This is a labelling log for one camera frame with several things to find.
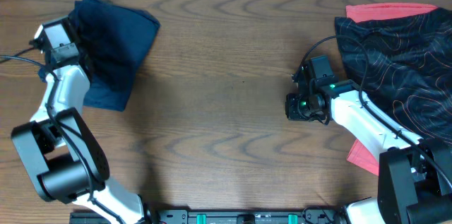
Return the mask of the navy blue shorts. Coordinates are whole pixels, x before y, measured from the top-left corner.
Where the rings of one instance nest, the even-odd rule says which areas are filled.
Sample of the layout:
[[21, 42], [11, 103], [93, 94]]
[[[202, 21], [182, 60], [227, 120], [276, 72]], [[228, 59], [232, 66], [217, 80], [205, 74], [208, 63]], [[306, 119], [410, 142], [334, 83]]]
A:
[[95, 92], [129, 91], [160, 22], [149, 12], [103, 0], [79, 0], [69, 14], [93, 65]]

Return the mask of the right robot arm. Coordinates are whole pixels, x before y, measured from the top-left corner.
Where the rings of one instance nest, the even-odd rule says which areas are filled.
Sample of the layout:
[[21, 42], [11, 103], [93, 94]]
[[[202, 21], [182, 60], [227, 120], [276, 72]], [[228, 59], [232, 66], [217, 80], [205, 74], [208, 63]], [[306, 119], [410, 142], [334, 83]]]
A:
[[289, 120], [346, 128], [379, 165], [378, 194], [344, 206], [332, 223], [444, 223], [451, 220], [451, 149], [423, 139], [382, 112], [351, 81], [297, 80], [285, 113]]

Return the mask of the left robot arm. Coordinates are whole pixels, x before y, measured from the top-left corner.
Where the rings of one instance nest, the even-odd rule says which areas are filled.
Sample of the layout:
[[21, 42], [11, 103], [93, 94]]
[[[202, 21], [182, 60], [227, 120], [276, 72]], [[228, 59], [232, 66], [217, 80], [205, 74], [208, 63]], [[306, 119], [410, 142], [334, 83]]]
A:
[[105, 153], [81, 117], [90, 81], [79, 65], [52, 70], [42, 102], [11, 140], [44, 201], [84, 206], [110, 223], [145, 223], [139, 195], [109, 174]]

